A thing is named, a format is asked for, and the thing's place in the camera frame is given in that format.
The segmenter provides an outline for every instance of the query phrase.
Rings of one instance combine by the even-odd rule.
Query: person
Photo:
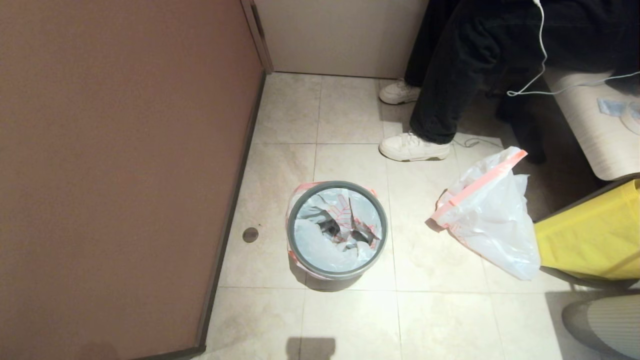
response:
[[[637,68],[639,1],[542,1],[548,66],[615,69],[614,75]],[[380,152],[390,159],[446,158],[461,114],[484,77],[499,65],[539,67],[544,59],[538,39],[541,13],[532,0],[450,2],[431,0],[429,8],[436,8],[427,9],[404,80],[380,91],[388,104],[417,101],[412,130],[380,143]]]

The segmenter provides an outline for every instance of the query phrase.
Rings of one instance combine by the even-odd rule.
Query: black pants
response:
[[[629,54],[637,58],[639,1],[542,3],[548,66],[602,72],[629,63]],[[540,20],[532,1],[431,0],[405,74],[410,85],[422,85],[413,132],[430,142],[451,142],[463,110],[494,67],[539,66]]]

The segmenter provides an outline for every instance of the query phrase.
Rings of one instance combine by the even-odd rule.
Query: brown wall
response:
[[[239,0],[0,0],[0,359],[196,345],[260,73]]]

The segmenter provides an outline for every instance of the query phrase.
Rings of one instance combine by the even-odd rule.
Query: tile floor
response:
[[[562,306],[588,294],[544,273],[517,281],[424,224],[461,171],[516,144],[493,118],[495,101],[479,96],[456,137],[493,144],[454,144],[444,161],[398,163],[379,154],[378,142],[406,129],[413,105],[380,103],[388,82],[268,76],[200,359],[604,359],[560,323]],[[519,170],[535,173],[527,189],[534,218],[561,207],[548,200],[556,179],[544,180],[553,163],[564,165],[551,162]],[[355,282],[315,280],[287,257],[289,196],[323,180],[375,189],[390,220],[388,246]],[[247,227],[259,230],[255,243],[242,241]]]

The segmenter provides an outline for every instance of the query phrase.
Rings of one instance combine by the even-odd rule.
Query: shoe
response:
[[[418,95],[420,95],[420,88],[411,86],[405,83],[404,80],[387,85],[384,89],[380,90],[380,100],[391,105],[417,101]]]
[[[396,161],[443,160],[451,144],[424,141],[412,132],[388,137],[378,147],[382,155]]]

